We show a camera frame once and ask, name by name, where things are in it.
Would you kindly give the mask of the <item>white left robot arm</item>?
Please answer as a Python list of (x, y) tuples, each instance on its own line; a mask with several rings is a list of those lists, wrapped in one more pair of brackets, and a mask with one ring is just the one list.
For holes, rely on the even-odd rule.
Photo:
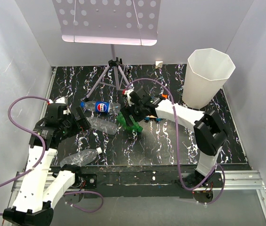
[(17, 226), (49, 226), (66, 190), (78, 188), (83, 181), (81, 167), (66, 163), (45, 187), (58, 145), (89, 128), (82, 110), (78, 110), (78, 119), (71, 113), (66, 97), (47, 102), (45, 116), (30, 132), (29, 157), (25, 172), (19, 175), (23, 179), (19, 193), (3, 212), (3, 219)]

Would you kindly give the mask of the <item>crushed clear bottle white cap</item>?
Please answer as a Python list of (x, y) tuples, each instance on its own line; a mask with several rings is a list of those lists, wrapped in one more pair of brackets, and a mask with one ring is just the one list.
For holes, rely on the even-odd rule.
[(85, 166), (92, 161), (94, 161), (98, 155), (102, 153), (102, 149), (100, 147), (96, 149), (85, 149), (75, 154), (72, 154), (66, 158), (64, 158), (60, 162), (60, 167), (64, 165), (77, 165), (77, 166)]

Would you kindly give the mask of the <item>green plastic bottle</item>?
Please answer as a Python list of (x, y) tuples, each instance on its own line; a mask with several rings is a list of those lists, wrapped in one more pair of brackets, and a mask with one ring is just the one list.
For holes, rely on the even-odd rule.
[(137, 132), (137, 133), (142, 133), (142, 131), (143, 131), (143, 127), (140, 126), (139, 123), (136, 122), (136, 121), (132, 118), (132, 116), (130, 116), (130, 119), (131, 119), (131, 121), (132, 121), (132, 123), (133, 123), (132, 126), (128, 126), (128, 125), (126, 124), (125, 118), (124, 118), (124, 116), (122, 115), (122, 113), (119, 113), (119, 114), (117, 115), (117, 117), (116, 117), (117, 122), (122, 126), (122, 128), (123, 128), (124, 130), (126, 130), (126, 131), (128, 131), (128, 132), (135, 131), (135, 132)]

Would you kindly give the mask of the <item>white perforated music stand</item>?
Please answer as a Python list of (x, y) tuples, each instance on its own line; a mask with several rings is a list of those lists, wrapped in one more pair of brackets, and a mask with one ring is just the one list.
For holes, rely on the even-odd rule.
[(112, 59), (86, 95), (88, 101), (110, 69), (117, 91), (129, 81), (129, 68), (116, 56), (116, 45), (153, 46), (158, 41), (160, 0), (53, 0), (62, 40), (72, 43), (108, 44)]

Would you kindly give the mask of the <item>small white wall bracket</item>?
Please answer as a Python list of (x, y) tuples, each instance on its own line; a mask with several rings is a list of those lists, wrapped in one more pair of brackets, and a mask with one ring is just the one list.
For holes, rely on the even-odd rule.
[(155, 61), (155, 69), (161, 69), (163, 65), (163, 61)]

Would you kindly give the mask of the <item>white octagonal plastic bin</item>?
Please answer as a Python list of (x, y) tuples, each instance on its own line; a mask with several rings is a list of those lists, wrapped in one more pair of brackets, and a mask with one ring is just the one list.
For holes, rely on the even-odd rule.
[(187, 60), (183, 102), (201, 109), (209, 104), (235, 70), (228, 54), (214, 48), (195, 50)]

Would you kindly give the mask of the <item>large clear plastic bottle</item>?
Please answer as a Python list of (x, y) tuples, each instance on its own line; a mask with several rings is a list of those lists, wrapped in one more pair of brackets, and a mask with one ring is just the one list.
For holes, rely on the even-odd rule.
[(112, 122), (97, 117), (87, 117), (87, 120), (92, 129), (96, 129), (110, 135), (115, 135), (118, 131), (118, 126)]

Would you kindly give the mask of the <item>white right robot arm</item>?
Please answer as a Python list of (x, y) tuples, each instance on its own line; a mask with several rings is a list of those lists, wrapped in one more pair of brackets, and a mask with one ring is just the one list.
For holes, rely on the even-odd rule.
[(123, 96), (126, 101), (121, 113), (127, 126), (132, 127), (134, 122), (147, 116), (155, 116), (173, 121), (194, 133), (200, 150), (199, 161), (194, 173), (181, 177), (180, 181), (189, 189), (208, 186), (213, 181), (218, 156), (228, 137), (218, 113), (192, 110), (172, 103), (163, 95), (151, 97), (143, 88), (124, 90)]

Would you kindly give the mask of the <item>beige toy brick vehicle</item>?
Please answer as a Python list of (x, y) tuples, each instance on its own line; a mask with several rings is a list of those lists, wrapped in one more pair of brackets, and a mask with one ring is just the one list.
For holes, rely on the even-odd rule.
[(150, 121), (160, 122), (160, 121), (162, 121), (162, 119), (159, 118), (159, 117), (155, 117), (155, 116), (153, 116), (153, 115), (149, 115), (149, 116), (146, 116), (146, 117), (144, 118), (144, 121), (145, 121), (146, 123), (148, 123), (148, 122), (150, 122)]

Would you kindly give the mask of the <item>Pepsi label plastic bottle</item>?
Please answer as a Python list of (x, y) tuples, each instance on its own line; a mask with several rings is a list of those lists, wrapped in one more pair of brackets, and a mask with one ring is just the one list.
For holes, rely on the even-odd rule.
[(121, 110), (119, 103), (101, 101), (81, 102), (80, 107), (90, 112), (109, 114), (119, 114)]

